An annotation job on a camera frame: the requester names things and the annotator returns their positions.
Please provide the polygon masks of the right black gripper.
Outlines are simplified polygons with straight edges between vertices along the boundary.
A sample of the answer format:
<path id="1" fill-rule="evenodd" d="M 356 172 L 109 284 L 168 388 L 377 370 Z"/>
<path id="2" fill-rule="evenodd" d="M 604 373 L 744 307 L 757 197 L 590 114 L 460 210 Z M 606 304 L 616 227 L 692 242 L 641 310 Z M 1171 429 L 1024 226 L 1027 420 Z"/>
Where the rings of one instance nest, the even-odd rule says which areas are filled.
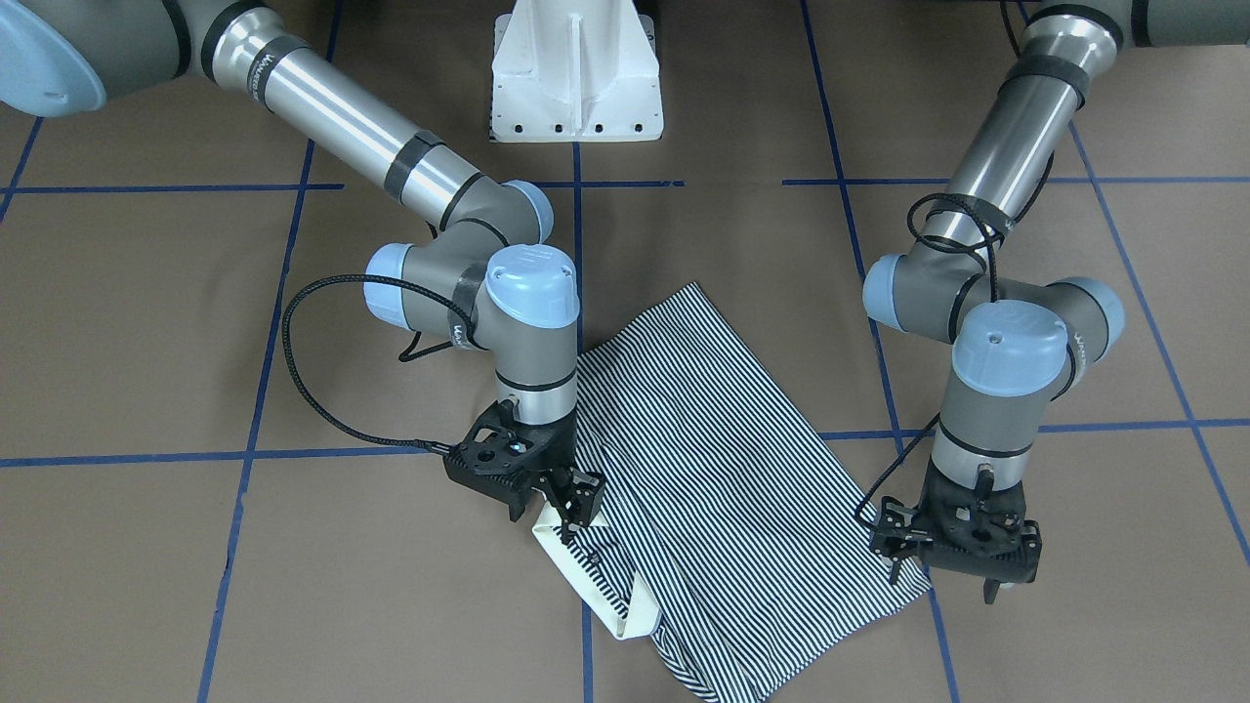
<path id="1" fill-rule="evenodd" d="M 570 545 L 576 530 L 598 517 L 606 485 L 602 473 L 574 467 L 575 417 L 528 427 L 512 405 L 488 407 L 442 467 L 455 483 L 505 504 L 512 523 L 541 492 L 558 512 L 560 543 Z"/>

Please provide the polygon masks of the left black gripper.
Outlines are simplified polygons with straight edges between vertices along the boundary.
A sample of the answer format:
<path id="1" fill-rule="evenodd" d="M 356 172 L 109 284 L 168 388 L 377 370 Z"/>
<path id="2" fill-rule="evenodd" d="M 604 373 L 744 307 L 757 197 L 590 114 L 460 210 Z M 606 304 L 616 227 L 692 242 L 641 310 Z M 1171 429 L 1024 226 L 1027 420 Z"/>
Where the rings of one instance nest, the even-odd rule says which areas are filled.
<path id="1" fill-rule="evenodd" d="M 881 500 L 869 549 L 889 560 L 888 582 L 900 583 L 906 558 L 982 578 L 982 603 L 1002 584 L 1032 583 L 1042 552 L 1039 524 L 1025 517 L 1022 483 L 1005 490 L 966 488 L 942 472 L 926 472 L 918 507 Z"/>

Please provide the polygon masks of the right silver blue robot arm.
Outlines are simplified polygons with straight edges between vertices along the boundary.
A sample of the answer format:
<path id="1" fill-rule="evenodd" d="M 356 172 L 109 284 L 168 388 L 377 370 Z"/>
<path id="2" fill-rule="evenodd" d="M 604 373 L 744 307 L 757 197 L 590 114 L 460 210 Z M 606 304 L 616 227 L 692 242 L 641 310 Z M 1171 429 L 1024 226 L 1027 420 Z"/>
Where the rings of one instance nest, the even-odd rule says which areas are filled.
<path id="1" fill-rule="evenodd" d="M 531 183 L 498 183 L 434 133 L 366 93 L 290 34 L 264 1 L 5 1 L 2 100 L 59 118 L 185 75 L 248 95 L 416 213 L 438 236 L 382 246 L 362 274 L 322 276 L 312 291 L 358 283 L 375 316 L 449 346 L 491 352 L 496 400 L 456 444 L 418 440 L 448 477 L 500 500 L 512 520 L 536 493 L 570 543 L 598 517 L 605 477 L 574 459 L 580 313 L 574 263 L 550 246 L 551 204 Z"/>

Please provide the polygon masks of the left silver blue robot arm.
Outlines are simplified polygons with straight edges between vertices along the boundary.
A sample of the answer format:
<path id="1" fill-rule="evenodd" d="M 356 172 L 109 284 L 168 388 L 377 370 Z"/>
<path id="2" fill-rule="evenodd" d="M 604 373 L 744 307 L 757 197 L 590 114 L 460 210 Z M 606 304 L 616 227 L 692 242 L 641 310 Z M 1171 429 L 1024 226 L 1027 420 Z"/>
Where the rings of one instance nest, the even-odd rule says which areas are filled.
<path id="1" fill-rule="evenodd" d="M 1031 208 L 1091 84 L 1122 53 L 1248 43 L 1245 1 L 1045 1 L 944 191 L 921 196 L 911 249 L 862 280 L 872 320 L 951 346 L 932 454 L 915 507 L 884 498 L 862 517 L 869 548 L 900 583 L 915 558 L 982 578 L 982 600 L 1036 577 L 1042 542 L 1022 477 L 1049 403 L 1102 360 L 1125 326 L 1121 300 L 1090 276 L 1006 279 L 998 254 Z"/>

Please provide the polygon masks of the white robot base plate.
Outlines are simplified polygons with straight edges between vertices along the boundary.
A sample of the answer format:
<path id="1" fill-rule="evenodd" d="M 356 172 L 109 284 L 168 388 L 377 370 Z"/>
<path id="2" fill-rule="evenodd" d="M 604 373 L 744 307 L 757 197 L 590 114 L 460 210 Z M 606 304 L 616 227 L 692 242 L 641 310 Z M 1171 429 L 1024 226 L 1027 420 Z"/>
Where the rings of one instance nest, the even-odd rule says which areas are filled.
<path id="1" fill-rule="evenodd" d="M 665 121 L 652 13 L 634 1 L 518 1 L 494 23 L 496 143 L 651 143 Z"/>

